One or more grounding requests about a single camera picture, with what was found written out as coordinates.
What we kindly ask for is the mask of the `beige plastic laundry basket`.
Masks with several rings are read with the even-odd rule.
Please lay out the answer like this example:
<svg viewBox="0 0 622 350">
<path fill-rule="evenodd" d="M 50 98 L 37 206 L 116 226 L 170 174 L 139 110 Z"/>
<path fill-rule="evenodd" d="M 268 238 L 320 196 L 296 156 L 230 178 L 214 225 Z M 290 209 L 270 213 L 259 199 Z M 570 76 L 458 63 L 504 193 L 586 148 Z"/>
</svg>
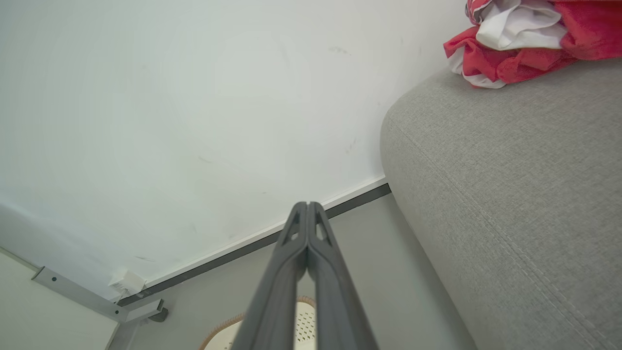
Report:
<svg viewBox="0 0 622 350">
<path fill-rule="evenodd" d="M 316 301 L 298 296 L 294 331 L 294 350 L 317 350 Z M 214 328 L 202 342 L 199 350 L 231 350 L 233 341 L 246 313 L 241 313 Z"/>
</svg>

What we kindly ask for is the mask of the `grey fabric sofa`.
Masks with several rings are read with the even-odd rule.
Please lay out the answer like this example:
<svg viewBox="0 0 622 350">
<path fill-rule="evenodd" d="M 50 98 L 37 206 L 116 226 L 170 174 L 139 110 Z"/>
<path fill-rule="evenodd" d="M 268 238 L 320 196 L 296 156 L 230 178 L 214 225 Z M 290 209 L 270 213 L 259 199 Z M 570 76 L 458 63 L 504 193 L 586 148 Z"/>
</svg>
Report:
<svg viewBox="0 0 622 350">
<path fill-rule="evenodd" d="M 622 350 L 622 58 L 501 89 L 440 71 L 380 154 L 479 350 Z"/>
</svg>

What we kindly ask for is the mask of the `red and white garment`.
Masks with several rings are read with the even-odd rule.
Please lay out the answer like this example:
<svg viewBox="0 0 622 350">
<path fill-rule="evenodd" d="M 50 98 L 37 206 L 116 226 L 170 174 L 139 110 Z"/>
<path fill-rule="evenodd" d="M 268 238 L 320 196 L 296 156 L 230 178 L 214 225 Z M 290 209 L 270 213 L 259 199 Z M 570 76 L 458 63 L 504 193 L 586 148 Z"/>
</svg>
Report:
<svg viewBox="0 0 622 350">
<path fill-rule="evenodd" d="M 443 47 L 449 69 L 476 88 L 622 57 L 622 0 L 467 0 L 465 13 L 472 27 Z"/>
</svg>

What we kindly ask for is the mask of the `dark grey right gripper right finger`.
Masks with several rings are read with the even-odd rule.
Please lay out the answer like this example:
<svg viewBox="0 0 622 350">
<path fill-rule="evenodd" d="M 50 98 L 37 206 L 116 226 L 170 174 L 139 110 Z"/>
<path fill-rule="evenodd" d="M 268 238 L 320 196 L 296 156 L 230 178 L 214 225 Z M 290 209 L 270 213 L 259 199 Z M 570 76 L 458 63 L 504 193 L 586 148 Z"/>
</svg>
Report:
<svg viewBox="0 0 622 350">
<path fill-rule="evenodd" d="M 308 270 L 317 299 L 317 350 L 379 350 L 328 216 L 318 202 L 307 211 Z"/>
</svg>

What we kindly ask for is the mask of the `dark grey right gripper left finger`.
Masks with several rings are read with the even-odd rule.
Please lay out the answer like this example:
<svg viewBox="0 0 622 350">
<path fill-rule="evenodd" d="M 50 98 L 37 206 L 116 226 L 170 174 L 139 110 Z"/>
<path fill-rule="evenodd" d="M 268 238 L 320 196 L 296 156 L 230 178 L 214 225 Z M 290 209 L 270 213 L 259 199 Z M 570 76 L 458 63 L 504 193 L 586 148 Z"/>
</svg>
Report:
<svg viewBox="0 0 622 350">
<path fill-rule="evenodd" d="M 297 284 L 307 268 L 308 204 L 293 206 L 231 350 L 294 350 Z"/>
</svg>

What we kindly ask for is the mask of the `dark baseboard strip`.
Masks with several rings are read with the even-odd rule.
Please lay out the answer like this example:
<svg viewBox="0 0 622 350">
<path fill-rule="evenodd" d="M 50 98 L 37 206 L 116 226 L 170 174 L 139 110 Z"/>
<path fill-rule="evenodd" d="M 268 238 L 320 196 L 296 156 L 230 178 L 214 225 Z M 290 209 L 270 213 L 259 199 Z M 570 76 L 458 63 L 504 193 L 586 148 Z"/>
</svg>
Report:
<svg viewBox="0 0 622 350">
<path fill-rule="evenodd" d="M 388 195 L 389 193 L 391 193 L 391 189 L 386 181 L 386 178 L 380 177 L 374 181 L 346 192 L 343 195 L 324 202 L 322 206 L 325 209 L 327 217 L 331 219 L 341 215 L 342 213 L 375 201 L 376 199 Z M 278 235 L 283 228 L 284 222 L 277 223 L 258 233 L 253 233 L 253 235 L 249 238 L 241 239 L 240 241 L 225 246 L 224 248 L 218 250 L 218 252 L 211 253 L 206 257 L 191 262 L 189 265 L 168 273 L 163 277 L 149 281 L 146 283 L 146 288 L 142 292 L 138 292 L 133 296 L 122 299 L 120 301 L 120 306 L 128 306 L 129 304 L 163 292 L 168 288 L 197 277 L 202 273 L 209 272 L 209 270 L 271 245 L 278 240 Z"/>
</svg>

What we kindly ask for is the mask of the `grey metal frame leg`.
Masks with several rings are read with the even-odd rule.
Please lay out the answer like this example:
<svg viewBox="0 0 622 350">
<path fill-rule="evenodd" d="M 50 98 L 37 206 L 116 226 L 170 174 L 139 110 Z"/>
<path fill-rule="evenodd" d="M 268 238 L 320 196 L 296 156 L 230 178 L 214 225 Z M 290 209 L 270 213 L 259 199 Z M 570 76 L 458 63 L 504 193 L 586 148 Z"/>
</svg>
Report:
<svg viewBox="0 0 622 350">
<path fill-rule="evenodd" d="M 138 326 L 142 322 L 162 323 L 169 314 L 162 299 L 134 309 L 119 306 L 45 266 L 37 270 L 32 280 L 81 306 L 118 322 L 119 327 L 106 350 L 130 350 Z"/>
</svg>

